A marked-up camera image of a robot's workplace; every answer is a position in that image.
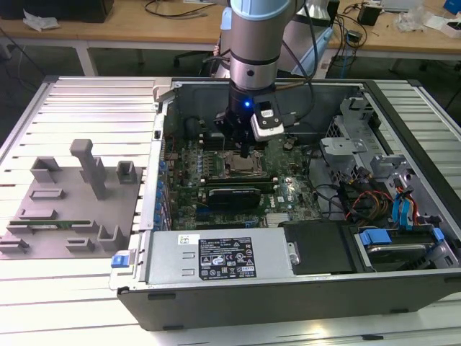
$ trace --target blue latch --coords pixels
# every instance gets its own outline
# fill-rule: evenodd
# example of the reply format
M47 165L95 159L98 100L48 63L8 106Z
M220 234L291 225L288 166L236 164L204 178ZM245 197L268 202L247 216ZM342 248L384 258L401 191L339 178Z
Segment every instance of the blue latch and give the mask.
M441 229L435 227L432 232L434 232L434 236L435 236L435 239L437 240L437 243L440 243L441 241L443 241L445 239L445 236L442 232Z
M130 266L130 255L129 254L116 254L112 257L112 268L128 268Z
M366 229L360 234L364 246L376 244L392 244L388 231L385 229Z

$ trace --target side panel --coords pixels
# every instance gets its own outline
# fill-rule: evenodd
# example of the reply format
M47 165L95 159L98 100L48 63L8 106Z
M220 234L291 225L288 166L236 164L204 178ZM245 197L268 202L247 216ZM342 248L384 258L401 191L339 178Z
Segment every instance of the side panel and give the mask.
M129 292L117 296L150 331L417 311L461 290L461 276Z

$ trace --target table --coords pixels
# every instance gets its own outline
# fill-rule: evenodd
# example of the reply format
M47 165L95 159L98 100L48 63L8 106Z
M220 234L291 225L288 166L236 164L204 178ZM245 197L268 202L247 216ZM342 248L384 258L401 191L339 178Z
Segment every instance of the table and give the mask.
M220 35L222 6L205 10L208 15L189 20L172 20L153 16L144 10L146 0L115 0L104 23L59 21L60 28L35 31L22 20L2 20L1 28L19 45L43 45L75 48L85 76L97 76L90 48L128 48L212 51ZM182 13L203 5L184 4L182 0L165 1L161 13ZM4 48L11 42L0 37Z
M151 107L155 80L66 77L39 88L0 148L0 236L33 179L28 169L38 155L56 155L61 166L77 167L79 162L68 147L73 139L85 136L93 141L93 152L105 166L131 160L147 167L155 123ZM389 83L382 86L389 96L404 93L418 102L404 81L394 82L400 86L379 83ZM412 107L434 124L429 105ZM419 117L405 106L399 110L404 120ZM441 127L444 122L436 124ZM434 140L414 134L428 145ZM142 184L140 197L144 188ZM138 224L139 216L134 216L130 247L138 242ZM0 261L0 345L352 346L363 342L365 335L384 338L368 341L367 346L454 345L461 340L461 293L412 314L146 332L108 288L109 274L110 259Z
M356 0L341 0L339 13ZM426 0L426 9L435 15L453 17L443 9L444 0ZM359 10L351 11L348 16L357 20ZM394 27L397 14L384 13L378 17L374 27L366 26L368 33L367 42L357 51L357 56L368 58L394 58L394 59L421 59L421 60L461 60L461 40L447 37L445 34L432 28L426 28L425 32L399 32ZM346 19L346 28L363 33L363 29ZM331 58L336 55L340 43L338 25L334 25L335 35L331 39L326 50L320 73L317 78L325 78ZM392 68L397 68L399 60Z
M357 0L341 0L340 12ZM131 48L211 51L218 41L223 8L213 6L208 15L189 20L171 20L155 17L144 10L145 0L115 0L114 8L105 23L60 21L61 28L37 32L20 20L0 20L0 26L20 45L44 45L75 48L85 76L97 76L97 68L89 53L90 48ZM429 11L447 14L444 0L426 0ZM163 2L162 13L181 13L202 5L185 4L182 0ZM358 11L349 16L357 18ZM374 27L367 27L368 40L357 51L357 56L373 58L410 58L425 60L461 60L461 40L450 39L436 30L400 33L393 26L396 14L382 14ZM346 21L349 29L362 29ZM0 37L0 53L11 42ZM324 78L331 58L339 46L334 37L323 56L316 78Z

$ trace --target power supply label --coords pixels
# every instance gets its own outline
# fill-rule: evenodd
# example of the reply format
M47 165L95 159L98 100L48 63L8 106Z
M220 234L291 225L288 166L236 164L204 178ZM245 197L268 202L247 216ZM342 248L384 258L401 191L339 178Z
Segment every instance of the power supply label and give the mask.
M251 238L200 239L199 276L202 280L255 278Z

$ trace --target electronic device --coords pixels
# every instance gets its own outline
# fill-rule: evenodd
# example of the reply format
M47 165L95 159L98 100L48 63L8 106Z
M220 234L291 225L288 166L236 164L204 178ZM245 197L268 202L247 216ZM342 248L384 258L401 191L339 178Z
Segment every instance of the electronic device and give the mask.
M461 11L461 1L460 0L446 0L444 4L444 9L448 12L457 14Z
M461 200L397 113L427 105L417 86L313 81L310 117L247 157L215 127L230 88L153 88L140 231L109 282L142 328L404 313L461 291ZM276 94L277 114L303 114L308 88Z
M357 21L362 25L373 26L376 24L377 18L380 16L382 6L373 3L365 3L360 8Z
M418 5L422 5L421 0L381 0L381 6L387 12L407 12Z
M3 19L21 19L25 10L39 17L103 23L113 4L114 0L2 0L0 16Z

